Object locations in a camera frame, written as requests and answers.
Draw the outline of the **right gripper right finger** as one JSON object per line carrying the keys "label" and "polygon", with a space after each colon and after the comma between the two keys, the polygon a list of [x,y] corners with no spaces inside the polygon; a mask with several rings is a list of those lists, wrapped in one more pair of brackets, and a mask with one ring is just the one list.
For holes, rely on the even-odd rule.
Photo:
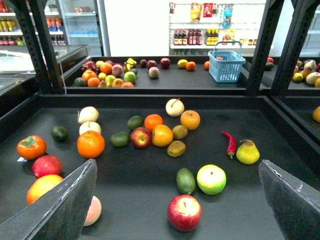
{"label": "right gripper right finger", "polygon": [[320,192],[269,160],[258,166],[265,198],[286,240],[320,238]]}

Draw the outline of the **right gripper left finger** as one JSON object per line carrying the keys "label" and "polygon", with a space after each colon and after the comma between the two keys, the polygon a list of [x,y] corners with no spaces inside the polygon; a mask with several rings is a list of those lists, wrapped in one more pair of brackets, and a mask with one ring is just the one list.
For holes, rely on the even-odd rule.
{"label": "right gripper left finger", "polygon": [[97,164],[87,160],[53,189],[0,225],[2,240],[77,240],[97,178]]}

